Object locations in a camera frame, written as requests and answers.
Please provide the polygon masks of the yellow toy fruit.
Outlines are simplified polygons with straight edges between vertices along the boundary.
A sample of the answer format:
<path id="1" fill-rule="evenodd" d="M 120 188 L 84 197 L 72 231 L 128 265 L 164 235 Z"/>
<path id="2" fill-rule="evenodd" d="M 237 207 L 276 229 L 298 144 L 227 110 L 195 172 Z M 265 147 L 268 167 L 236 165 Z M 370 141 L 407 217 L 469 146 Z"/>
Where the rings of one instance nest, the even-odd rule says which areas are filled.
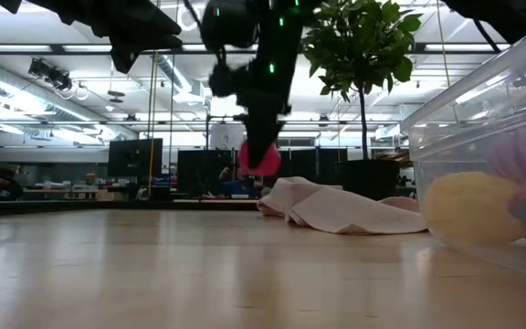
<path id="1" fill-rule="evenodd" d="M 419 197 L 419 206 L 428 229 L 440 238 L 508 244 L 526 236 L 525 227 L 509 212 L 517 191 L 505 178 L 461 172 L 436 178 Z"/>

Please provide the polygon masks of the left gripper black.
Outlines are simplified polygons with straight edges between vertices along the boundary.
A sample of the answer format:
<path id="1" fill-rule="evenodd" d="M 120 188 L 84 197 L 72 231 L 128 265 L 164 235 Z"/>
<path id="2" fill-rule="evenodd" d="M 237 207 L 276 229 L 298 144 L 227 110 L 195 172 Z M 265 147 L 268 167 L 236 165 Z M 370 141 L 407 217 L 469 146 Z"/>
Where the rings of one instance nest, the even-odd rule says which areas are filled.
<path id="1" fill-rule="evenodd" d="M 289 103 L 295 62 L 260 62 L 253 59 L 234 69 L 237 105 L 247 109 L 263 108 L 276 115 L 291 114 Z M 247 167 L 258 168 L 268 148 L 277 140 L 284 122 L 275 115 L 250 113 L 245 119 L 247 130 Z"/>

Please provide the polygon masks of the beige cloth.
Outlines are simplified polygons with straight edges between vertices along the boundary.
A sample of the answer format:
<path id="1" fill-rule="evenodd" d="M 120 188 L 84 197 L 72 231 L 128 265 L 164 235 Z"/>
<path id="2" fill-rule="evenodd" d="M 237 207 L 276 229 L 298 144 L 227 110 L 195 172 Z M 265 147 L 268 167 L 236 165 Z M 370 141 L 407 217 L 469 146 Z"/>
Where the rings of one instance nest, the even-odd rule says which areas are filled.
<path id="1" fill-rule="evenodd" d="M 315 184 L 299 176 L 278 179 L 259 199 L 258 209 L 266 217 L 332 234 L 394 235 L 426 230 L 412 198 L 390 196 L 375 201 L 341 186 Z"/>

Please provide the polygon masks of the large red toy tomato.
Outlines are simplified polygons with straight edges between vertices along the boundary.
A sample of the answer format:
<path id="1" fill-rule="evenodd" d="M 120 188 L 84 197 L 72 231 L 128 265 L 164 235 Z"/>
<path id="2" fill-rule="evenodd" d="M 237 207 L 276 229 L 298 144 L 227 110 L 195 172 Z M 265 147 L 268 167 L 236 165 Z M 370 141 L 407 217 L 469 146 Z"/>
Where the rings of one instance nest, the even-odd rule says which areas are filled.
<path id="1" fill-rule="evenodd" d="M 248 175 L 275 175 L 281 165 L 281 155 L 277 146 L 272 143 L 259 165 L 251 168 L 248 166 L 248 142 L 244 141 L 238 152 L 238 163 Z"/>

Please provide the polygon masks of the black partition panels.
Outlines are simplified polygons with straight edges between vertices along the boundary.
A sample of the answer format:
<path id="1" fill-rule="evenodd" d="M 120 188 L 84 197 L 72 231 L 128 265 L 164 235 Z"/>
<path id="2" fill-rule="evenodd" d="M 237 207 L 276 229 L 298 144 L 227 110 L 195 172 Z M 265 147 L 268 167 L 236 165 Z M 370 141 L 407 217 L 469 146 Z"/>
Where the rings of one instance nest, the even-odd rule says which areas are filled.
<path id="1" fill-rule="evenodd" d="M 335 164 L 346 161 L 345 149 L 281 150 L 274 175 L 248 175 L 231 150 L 181 151 L 177 163 L 177 191 L 189 197 L 260 198 L 280 178 L 303 177 L 313 183 L 331 184 Z"/>

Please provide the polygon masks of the black ceiling-mounted device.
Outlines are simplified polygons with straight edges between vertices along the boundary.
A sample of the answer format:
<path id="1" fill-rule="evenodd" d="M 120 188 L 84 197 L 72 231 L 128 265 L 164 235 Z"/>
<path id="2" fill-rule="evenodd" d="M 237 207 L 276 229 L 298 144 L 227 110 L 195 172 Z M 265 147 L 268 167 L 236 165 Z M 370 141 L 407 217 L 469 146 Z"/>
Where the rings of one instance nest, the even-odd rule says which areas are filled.
<path id="1" fill-rule="evenodd" d="M 41 79 L 55 90 L 71 90 L 69 72 L 46 63 L 42 58 L 33 58 L 27 71 L 34 78 Z"/>

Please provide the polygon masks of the purple white toy cabbage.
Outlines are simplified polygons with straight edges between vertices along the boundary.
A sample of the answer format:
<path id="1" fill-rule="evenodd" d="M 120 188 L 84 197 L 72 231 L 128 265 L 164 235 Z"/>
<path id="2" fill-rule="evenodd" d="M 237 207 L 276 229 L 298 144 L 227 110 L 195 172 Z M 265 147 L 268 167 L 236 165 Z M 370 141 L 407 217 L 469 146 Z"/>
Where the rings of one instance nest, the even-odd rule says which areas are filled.
<path id="1" fill-rule="evenodd" d="M 526 125 L 499 133 L 490 142 L 492 172 L 517 184 L 526 182 Z"/>

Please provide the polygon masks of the black monitor screen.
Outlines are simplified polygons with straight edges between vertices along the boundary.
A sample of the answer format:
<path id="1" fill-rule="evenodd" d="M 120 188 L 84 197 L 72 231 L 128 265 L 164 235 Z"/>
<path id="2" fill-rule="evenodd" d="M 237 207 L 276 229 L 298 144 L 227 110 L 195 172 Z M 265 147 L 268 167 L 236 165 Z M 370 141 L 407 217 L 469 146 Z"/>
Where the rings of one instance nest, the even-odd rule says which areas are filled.
<path id="1" fill-rule="evenodd" d="M 160 175 L 162 173 L 162 160 L 162 139 L 110 142 L 108 176 Z"/>

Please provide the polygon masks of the clear plastic tupperware container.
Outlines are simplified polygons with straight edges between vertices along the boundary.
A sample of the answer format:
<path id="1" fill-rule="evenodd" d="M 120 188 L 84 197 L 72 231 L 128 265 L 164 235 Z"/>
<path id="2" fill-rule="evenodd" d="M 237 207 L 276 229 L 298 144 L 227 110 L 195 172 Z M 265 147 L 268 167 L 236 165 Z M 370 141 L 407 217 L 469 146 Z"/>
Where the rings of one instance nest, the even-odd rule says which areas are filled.
<path id="1" fill-rule="evenodd" d="M 402 122 L 401 130 L 409 139 L 418 202 L 443 175 L 483 172 L 497 176 L 487 161 L 490 140 L 525 125 L 526 37 Z M 526 229 L 526 182 L 512 183 L 518 191 L 509 212 Z M 454 249 L 526 273 L 526 236 L 508 244 L 483 244 L 433 235 Z"/>

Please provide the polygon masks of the green leafy indoor tree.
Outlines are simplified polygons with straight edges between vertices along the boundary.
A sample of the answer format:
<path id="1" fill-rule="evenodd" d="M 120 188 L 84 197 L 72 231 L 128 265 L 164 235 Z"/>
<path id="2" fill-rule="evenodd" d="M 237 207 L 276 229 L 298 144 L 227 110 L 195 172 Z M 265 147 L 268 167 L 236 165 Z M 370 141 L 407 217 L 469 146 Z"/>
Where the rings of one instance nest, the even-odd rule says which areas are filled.
<path id="1" fill-rule="evenodd" d="M 302 39 L 311 76 L 324 70 L 322 95 L 338 94 L 349 102 L 352 91 L 358 94 L 364 160 L 370 158 L 365 96 L 373 87 L 390 92 L 396 82 L 410 80 L 414 64 L 408 55 L 420 17 L 391 0 L 330 0 L 321 4 Z"/>

